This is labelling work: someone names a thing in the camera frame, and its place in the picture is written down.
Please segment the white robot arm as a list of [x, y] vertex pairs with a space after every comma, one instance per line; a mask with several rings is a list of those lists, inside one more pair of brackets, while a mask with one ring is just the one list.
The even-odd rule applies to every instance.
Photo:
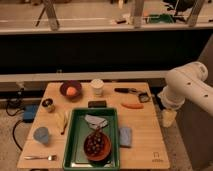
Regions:
[[213, 87], [207, 85], [208, 69], [201, 62], [191, 62], [167, 72], [166, 86], [158, 94], [163, 105], [162, 125], [170, 127], [177, 110], [188, 99], [213, 116]]

